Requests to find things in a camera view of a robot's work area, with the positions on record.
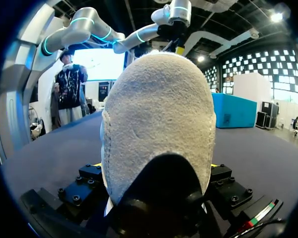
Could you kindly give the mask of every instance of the gray floor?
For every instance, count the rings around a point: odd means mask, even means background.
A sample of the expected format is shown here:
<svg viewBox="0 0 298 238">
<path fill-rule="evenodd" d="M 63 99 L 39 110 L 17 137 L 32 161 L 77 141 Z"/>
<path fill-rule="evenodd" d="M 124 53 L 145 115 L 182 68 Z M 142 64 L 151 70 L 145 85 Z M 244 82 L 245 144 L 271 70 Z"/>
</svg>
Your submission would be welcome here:
<svg viewBox="0 0 298 238">
<path fill-rule="evenodd" d="M 6 184 L 18 199 L 29 189 L 57 194 L 70 184 L 80 167 L 100 162 L 100 113 L 83 118 L 35 140 L 2 166 Z M 285 202 L 286 217 L 298 199 L 298 147 L 258 128 L 217 129 L 213 163 L 226 164 L 236 180 Z"/>
<path fill-rule="evenodd" d="M 275 135 L 275 136 L 277 136 L 277 137 L 279 137 L 279 138 L 281 138 L 285 141 L 288 141 L 288 142 L 290 142 L 290 143 L 292 143 L 292 144 L 294 144 L 295 146 L 298 147 L 298 139 L 296 139 L 294 137 L 293 132 L 291 132 L 287 129 L 277 129 L 276 128 L 274 130 L 264 130 L 264 131 L 266 131 L 268 133 L 271 133 L 271 134 L 273 134 L 273 135 Z"/>
</svg>

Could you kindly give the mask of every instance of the black t-shirt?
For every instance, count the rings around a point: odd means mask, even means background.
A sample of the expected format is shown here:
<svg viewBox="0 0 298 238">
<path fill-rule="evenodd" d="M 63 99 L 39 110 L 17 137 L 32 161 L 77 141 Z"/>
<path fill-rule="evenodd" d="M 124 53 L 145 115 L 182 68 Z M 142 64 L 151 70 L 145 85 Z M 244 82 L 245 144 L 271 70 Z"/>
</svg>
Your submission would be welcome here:
<svg viewBox="0 0 298 238">
<path fill-rule="evenodd" d="M 293 129 L 296 129 L 297 119 L 294 120 Z"/>
<path fill-rule="evenodd" d="M 72 69 L 59 72 L 56 82 L 60 85 L 59 110 L 80 106 L 79 88 L 84 82 L 84 74 L 79 65 L 74 64 Z"/>
</svg>

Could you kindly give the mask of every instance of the screen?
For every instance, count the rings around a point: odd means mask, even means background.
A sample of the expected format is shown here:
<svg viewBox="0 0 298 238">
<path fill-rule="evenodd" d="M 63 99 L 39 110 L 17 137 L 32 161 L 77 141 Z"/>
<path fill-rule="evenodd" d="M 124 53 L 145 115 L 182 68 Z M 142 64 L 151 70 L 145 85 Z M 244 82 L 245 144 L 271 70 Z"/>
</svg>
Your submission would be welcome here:
<svg viewBox="0 0 298 238">
<path fill-rule="evenodd" d="M 125 54 L 113 49 L 76 50 L 73 63 L 86 67 L 88 81 L 116 80 L 124 70 Z"/>
</svg>

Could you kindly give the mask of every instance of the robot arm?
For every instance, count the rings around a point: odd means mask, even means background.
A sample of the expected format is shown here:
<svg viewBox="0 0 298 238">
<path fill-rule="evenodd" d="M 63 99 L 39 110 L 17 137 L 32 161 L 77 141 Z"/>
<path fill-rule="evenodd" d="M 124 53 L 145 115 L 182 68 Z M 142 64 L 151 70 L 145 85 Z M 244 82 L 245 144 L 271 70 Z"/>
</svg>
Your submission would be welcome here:
<svg viewBox="0 0 298 238">
<path fill-rule="evenodd" d="M 69 27 L 59 29 L 43 40 L 42 53 L 49 56 L 61 48 L 84 43 L 91 36 L 112 44 L 115 53 L 124 53 L 157 37 L 160 25 L 172 26 L 175 21 L 181 21 L 188 27 L 191 20 L 191 3 L 189 0 L 173 0 L 170 5 L 156 10 L 151 19 L 154 24 L 138 29 L 126 38 L 123 33 L 118 33 L 107 25 L 94 8 L 84 7 L 75 13 Z"/>
</svg>

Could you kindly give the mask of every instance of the blue box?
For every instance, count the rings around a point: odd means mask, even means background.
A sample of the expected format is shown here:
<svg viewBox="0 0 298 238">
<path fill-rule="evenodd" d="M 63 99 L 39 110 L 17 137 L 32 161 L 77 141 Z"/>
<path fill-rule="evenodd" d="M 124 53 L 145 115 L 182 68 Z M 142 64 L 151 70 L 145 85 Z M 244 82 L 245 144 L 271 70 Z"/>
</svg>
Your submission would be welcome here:
<svg viewBox="0 0 298 238">
<path fill-rule="evenodd" d="M 217 128 L 254 127 L 257 102 L 223 93 L 212 93 Z"/>
</svg>

